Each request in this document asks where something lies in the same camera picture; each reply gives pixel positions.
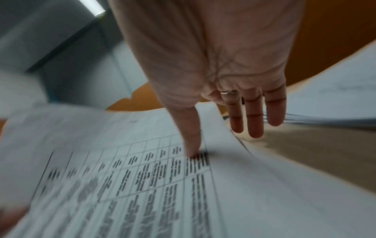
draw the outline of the ceiling light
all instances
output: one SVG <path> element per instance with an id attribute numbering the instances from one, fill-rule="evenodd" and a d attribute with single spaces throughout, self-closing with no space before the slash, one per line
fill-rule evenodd
<path id="1" fill-rule="evenodd" d="M 97 2 L 97 0 L 80 0 L 80 2 L 94 15 L 99 16 L 106 10 Z"/>

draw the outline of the human hand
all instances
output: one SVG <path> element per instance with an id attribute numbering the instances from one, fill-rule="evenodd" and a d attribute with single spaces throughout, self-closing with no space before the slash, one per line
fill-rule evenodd
<path id="1" fill-rule="evenodd" d="M 112 0 L 117 23 L 151 86 L 184 139 L 187 156 L 201 144 L 195 104 L 226 104 L 231 127 L 264 133 L 286 112 L 284 68 L 304 0 Z M 236 90 L 235 93 L 220 92 Z"/>
<path id="2" fill-rule="evenodd" d="M 27 207 L 0 208 L 0 235 L 16 225 L 27 211 Z"/>

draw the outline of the blurred background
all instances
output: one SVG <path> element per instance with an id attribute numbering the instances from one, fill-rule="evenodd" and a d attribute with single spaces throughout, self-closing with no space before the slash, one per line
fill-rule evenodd
<path id="1" fill-rule="evenodd" d="M 375 0 L 307 0 L 288 85 L 376 39 L 375 12 Z M 1 0 L 0 70 L 0 110 L 14 94 L 106 108 L 146 83 L 107 0 Z"/>

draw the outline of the page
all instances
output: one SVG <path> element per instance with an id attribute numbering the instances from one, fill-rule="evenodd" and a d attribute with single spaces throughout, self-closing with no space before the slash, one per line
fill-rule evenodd
<path id="1" fill-rule="evenodd" d="M 195 158 L 184 157 L 164 109 L 62 106 L 16 116 L 0 143 L 0 191 L 32 207 L 8 237 L 374 236 L 372 226 L 328 216 L 292 191 L 237 141 L 215 104 L 197 109 L 203 140 Z M 35 128 L 33 146 L 20 145 Z"/>
<path id="2" fill-rule="evenodd" d="M 321 120 L 376 118 L 376 42 L 310 78 L 288 95 L 287 112 Z"/>

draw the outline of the white paper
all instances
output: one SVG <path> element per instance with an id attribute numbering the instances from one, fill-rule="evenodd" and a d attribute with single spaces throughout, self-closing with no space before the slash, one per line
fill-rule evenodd
<path id="1" fill-rule="evenodd" d="M 11 119 L 0 191 L 32 208 L 8 237 L 374 237 L 376 228 L 292 191 L 237 141 L 214 104 L 197 108 L 195 160 L 184 157 L 164 109 L 51 106 Z M 356 218 L 374 224 L 375 204 L 368 200 Z"/>
<path id="2" fill-rule="evenodd" d="M 369 123 L 376 118 L 376 42 L 312 77 L 287 97 L 287 113 L 321 120 Z"/>

